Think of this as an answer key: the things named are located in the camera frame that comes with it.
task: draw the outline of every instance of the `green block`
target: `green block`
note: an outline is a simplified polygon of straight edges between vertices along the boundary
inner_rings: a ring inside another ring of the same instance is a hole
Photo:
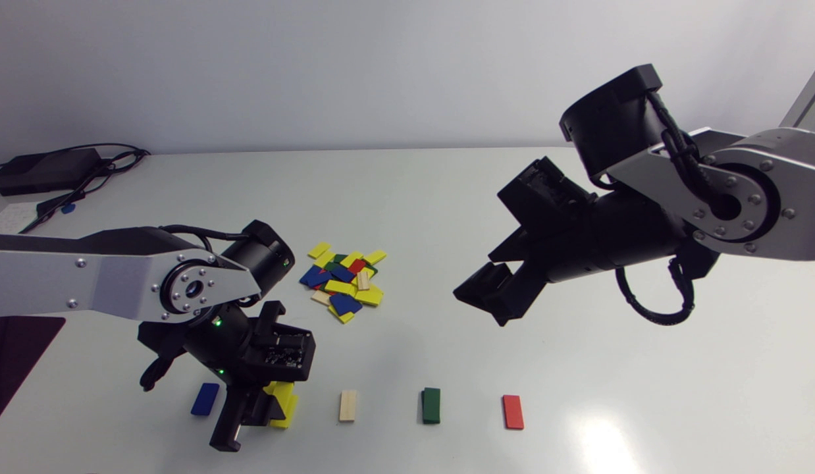
[[[425,387],[422,390],[422,423],[440,423],[440,389]]]

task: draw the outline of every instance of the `red block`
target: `red block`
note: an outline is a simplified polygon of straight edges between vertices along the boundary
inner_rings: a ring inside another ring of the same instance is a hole
[[[521,416],[521,399],[518,395],[505,395],[504,422],[507,429],[525,429],[525,418]]]
[[[363,270],[363,267],[365,267],[365,266],[366,266],[366,262],[364,262],[363,260],[356,260],[356,261],[352,262],[352,265],[350,265],[350,267],[348,267],[348,270],[350,272],[352,272],[354,275],[357,275],[357,272],[360,272],[361,270]]]

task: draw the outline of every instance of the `blue block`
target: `blue block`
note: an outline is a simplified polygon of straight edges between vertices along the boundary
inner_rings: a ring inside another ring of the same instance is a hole
[[[316,285],[322,285],[331,279],[332,273],[330,272],[317,273],[317,275],[308,277],[308,286],[314,288]]]
[[[197,393],[197,400],[194,400],[194,406],[191,407],[191,414],[208,417],[212,406],[215,405],[215,397],[220,387],[219,384],[203,384]]]
[[[332,268],[332,275],[338,277],[344,282],[351,282],[354,278],[354,273],[351,273],[346,267],[341,265],[336,265],[335,268]]]
[[[305,275],[302,275],[302,278],[300,278],[300,283],[302,283],[303,285],[306,285],[306,286],[314,286],[314,285],[310,285],[308,283],[308,280],[311,277],[317,276],[320,273],[320,270],[323,270],[323,268],[316,267],[316,266],[312,265],[311,269],[308,270],[307,272],[305,272]]]
[[[329,298],[329,301],[334,306],[339,315],[345,315],[348,312],[357,313],[363,308],[363,304],[358,303],[356,299],[347,294],[335,294]]]

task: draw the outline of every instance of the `black power adapter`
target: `black power adapter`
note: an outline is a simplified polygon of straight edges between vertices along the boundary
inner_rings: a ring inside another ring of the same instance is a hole
[[[77,189],[99,170],[94,148],[16,156],[0,170],[2,196]]]

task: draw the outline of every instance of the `paper sheet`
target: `paper sheet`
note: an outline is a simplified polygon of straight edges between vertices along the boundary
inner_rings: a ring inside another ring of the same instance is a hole
[[[36,219],[38,202],[13,202],[0,213],[0,234],[18,234]]]

